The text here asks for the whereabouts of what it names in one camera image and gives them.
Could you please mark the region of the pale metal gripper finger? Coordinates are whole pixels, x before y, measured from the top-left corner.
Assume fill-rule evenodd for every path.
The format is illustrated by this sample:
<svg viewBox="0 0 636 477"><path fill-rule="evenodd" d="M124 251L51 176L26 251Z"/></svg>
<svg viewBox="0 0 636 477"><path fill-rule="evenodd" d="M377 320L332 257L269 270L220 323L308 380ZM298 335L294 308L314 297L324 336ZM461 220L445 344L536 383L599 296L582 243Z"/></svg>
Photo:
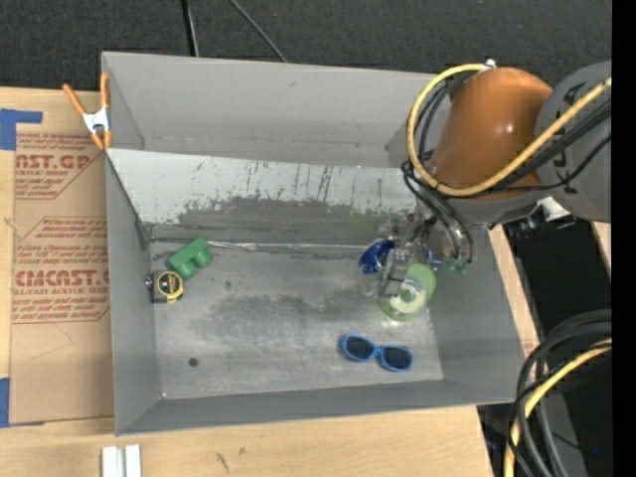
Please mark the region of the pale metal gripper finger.
<svg viewBox="0 0 636 477"><path fill-rule="evenodd" d="M408 253L401 249L392 249L382 271L380 297L391 297L399 293L407 268Z"/></svg>

